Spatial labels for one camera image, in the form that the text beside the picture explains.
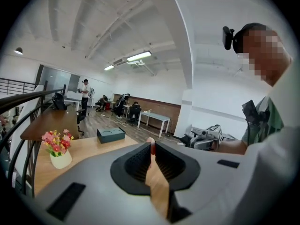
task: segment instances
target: flower pot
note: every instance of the flower pot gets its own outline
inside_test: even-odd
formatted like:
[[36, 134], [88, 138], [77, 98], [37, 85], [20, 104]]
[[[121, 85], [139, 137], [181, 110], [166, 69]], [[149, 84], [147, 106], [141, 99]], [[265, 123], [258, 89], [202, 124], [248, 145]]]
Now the flower pot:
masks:
[[72, 162], [72, 157], [68, 150], [64, 155], [61, 155], [59, 157], [54, 157], [50, 154], [50, 159], [53, 166], [57, 169], [64, 168]]

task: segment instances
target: ceiling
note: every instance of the ceiling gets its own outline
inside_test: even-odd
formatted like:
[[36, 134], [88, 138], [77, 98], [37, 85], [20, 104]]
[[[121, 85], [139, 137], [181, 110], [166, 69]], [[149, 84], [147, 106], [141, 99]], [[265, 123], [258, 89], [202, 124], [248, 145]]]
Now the ceiling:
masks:
[[[295, 54], [289, 27], [268, 0], [184, 2], [194, 30], [194, 69], [243, 75], [237, 55], [223, 47], [223, 26], [239, 30], [246, 23], [264, 23], [277, 30], [287, 50]], [[20, 15], [13, 35], [65, 47], [100, 69], [144, 51], [152, 53], [143, 59], [145, 65], [123, 63], [109, 73], [155, 75], [182, 69], [169, 28], [151, 0], [34, 0]]]

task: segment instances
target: bouquet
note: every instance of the bouquet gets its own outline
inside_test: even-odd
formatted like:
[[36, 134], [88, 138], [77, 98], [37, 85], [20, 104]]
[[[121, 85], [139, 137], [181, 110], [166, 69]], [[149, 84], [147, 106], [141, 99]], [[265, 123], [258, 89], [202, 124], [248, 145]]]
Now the bouquet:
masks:
[[67, 152], [67, 149], [71, 147], [71, 140], [74, 137], [68, 130], [63, 131], [63, 136], [60, 137], [60, 133], [57, 131], [46, 132], [42, 136], [42, 144], [48, 147], [47, 151], [54, 157], [59, 157]]

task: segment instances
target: standing person in white shirt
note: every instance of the standing person in white shirt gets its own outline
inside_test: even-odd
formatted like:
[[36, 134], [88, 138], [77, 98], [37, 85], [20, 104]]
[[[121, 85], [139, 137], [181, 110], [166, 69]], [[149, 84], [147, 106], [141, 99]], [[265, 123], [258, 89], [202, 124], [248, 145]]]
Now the standing person in white shirt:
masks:
[[84, 109], [84, 111], [82, 112], [82, 116], [86, 116], [90, 85], [87, 79], [85, 79], [83, 82], [84, 82], [84, 88], [80, 91], [80, 93], [82, 93], [81, 107], [82, 109]]

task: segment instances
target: black cap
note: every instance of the black cap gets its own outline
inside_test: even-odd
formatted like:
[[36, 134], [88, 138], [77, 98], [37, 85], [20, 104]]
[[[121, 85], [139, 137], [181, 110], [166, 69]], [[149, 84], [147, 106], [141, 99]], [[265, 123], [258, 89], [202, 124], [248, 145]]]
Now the black cap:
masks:
[[232, 46], [236, 54], [243, 53], [243, 35], [249, 30], [270, 30], [266, 25], [253, 22], [246, 24], [235, 36], [233, 37]]

